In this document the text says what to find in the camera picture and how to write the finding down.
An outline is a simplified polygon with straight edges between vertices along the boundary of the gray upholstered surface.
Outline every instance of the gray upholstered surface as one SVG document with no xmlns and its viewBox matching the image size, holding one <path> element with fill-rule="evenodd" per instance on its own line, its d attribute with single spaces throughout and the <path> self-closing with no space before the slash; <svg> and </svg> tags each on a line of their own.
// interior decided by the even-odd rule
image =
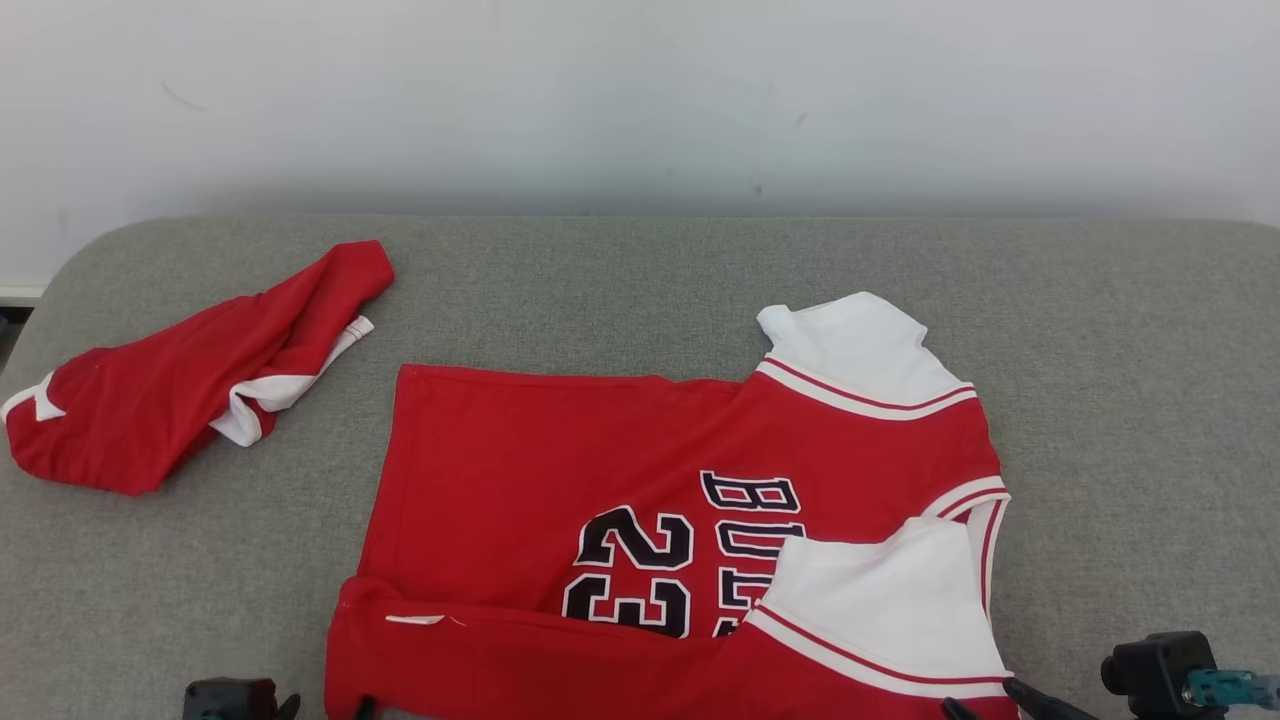
<svg viewBox="0 0 1280 720">
<path fill-rule="evenodd" d="M 1280 671 L 1280 232 L 1229 223 L 210 218 L 95 242 L 0 397 L 95 345 L 379 237 L 378 329 L 275 434 L 129 500 L 0 460 L 0 714 L 177 716 L 195 678 L 270 675 L 320 715 L 401 363 L 742 378 L 754 314 L 870 290 L 978 384 L 1015 493 L 996 560 L 1007 665 L 1103 717 L 1100 659 L 1202 628 Z M 850 708 L 856 717 L 856 708 Z M 1233 716 L 1244 717 L 1245 714 Z"/>
</svg>

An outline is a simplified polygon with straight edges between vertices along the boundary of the jersey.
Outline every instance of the jersey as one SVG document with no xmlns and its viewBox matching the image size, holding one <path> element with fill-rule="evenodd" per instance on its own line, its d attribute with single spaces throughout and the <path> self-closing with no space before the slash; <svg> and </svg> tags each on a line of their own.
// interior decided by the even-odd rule
<svg viewBox="0 0 1280 720">
<path fill-rule="evenodd" d="M 1016 720 L 965 529 L 918 518 L 881 544 L 787 537 L 727 638 L 672 641 L 553 614 L 420 602 L 352 578 L 329 632 L 325 708 L 364 694 L 428 717 L 938 720 L 956 697 Z"/>
<path fill-rule="evenodd" d="M 142 495 L 218 434 L 253 445 L 374 329 L 356 311 L 394 277 L 378 241 L 337 245 L 265 292 L 73 357 L 0 405 L 13 457 L 37 478 Z"/>
<path fill-rule="evenodd" d="M 406 365 L 358 577 L 416 601 L 726 635 L 785 539 L 966 524 L 988 592 L 1009 495 L 974 388 L 858 293 L 763 310 L 741 383 Z"/>
</svg>

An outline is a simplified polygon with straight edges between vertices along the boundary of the white armhole trim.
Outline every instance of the white armhole trim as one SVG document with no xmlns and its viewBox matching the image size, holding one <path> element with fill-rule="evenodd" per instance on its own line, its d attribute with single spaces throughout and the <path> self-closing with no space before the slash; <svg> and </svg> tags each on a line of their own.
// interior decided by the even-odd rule
<svg viewBox="0 0 1280 720">
<path fill-rule="evenodd" d="M 787 538 L 744 623 L 860 683 L 916 697 L 1001 697 L 1005 670 L 964 525 L 911 518 L 879 544 Z"/>
<path fill-rule="evenodd" d="M 978 573 L 982 607 L 991 619 L 991 568 L 996 557 L 996 536 L 1009 505 L 1009 489 L 998 475 L 978 478 L 957 486 L 929 503 L 920 515 L 955 520 L 969 511 L 966 529 L 973 564 Z"/>
<path fill-rule="evenodd" d="M 346 352 L 352 345 L 356 345 L 356 341 L 369 334 L 372 329 L 374 324 L 364 315 L 352 320 L 338 334 L 338 340 L 334 341 L 333 348 L 329 350 L 329 356 L 325 357 L 324 365 L 314 375 L 266 375 L 236 383 L 228 397 L 227 411 L 212 423 L 209 423 L 209 427 L 241 447 L 248 447 L 262 439 L 262 424 L 259 423 L 257 415 L 248 406 L 246 398 L 256 400 L 259 407 L 268 413 L 279 413 L 280 410 L 293 407 L 293 404 L 302 397 L 302 393 L 320 379 L 320 375 L 329 369 L 329 365 L 339 355 Z"/>
<path fill-rule="evenodd" d="M 815 370 L 801 368 L 795 361 L 783 360 L 772 352 L 764 356 L 764 361 L 755 368 L 755 372 L 818 402 L 881 420 L 914 420 L 978 397 L 972 384 L 960 383 L 950 392 L 916 405 L 893 405 L 845 389 L 840 387 L 837 380 L 826 378 Z"/>
<path fill-rule="evenodd" d="M 991 502 L 992 500 L 1009 500 L 1009 491 L 1005 488 L 1005 482 L 1000 479 L 1000 475 L 978 478 L 977 480 L 956 486 L 938 496 L 920 515 L 924 518 L 955 520 L 965 510 L 983 502 Z"/>
<path fill-rule="evenodd" d="M 45 420 L 52 420 L 54 418 L 61 418 L 67 415 L 67 411 L 61 407 L 54 405 L 49 400 L 49 383 L 52 382 L 54 373 L 45 375 L 45 379 L 40 380 L 38 386 L 28 387 L 27 389 L 14 395 L 9 400 L 0 405 L 0 423 L 9 421 L 9 413 L 14 407 L 22 405 L 23 402 L 35 398 L 36 400 L 36 421 L 44 423 Z"/>
<path fill-rule="evenodd" d="M 902 673 L 896 673 L 887 667 L 864 660 L 835 643 L 828 643 L 818 635 L 804 630 L 797 624 L 782 618 L 774 610 L 758 605 L 748 615 L 746 623 L 768 633 L 773 639 L 781 642 L 800 655 L 824 665 L 846 678 L 851 678 L 892 693 L 915 697 L 932 697 L 942 700 L 946 697 L 975 698 L 1000 697 L 1005 694 L 1001 680 L 1011 676 L 1007 670 L 1001 675 L 988 678 L 951 679 L 940 683 L 937 678 L 918 678 Z"/>
<path fill-rule="evenodd" d="M 973 564 L 978 569 L 980 579 L 982 609 L 987 612 L 988 623 L 991 621 L 991 580 L 992 565 L 996 560 L 996 537 L 1000 534 L 1000 523 L 1005 519 L 1007 505 L 1009 500 L 984 502 L 969 511 L 969 523 L 965 525 L 969 532 Z"/>
</svg>

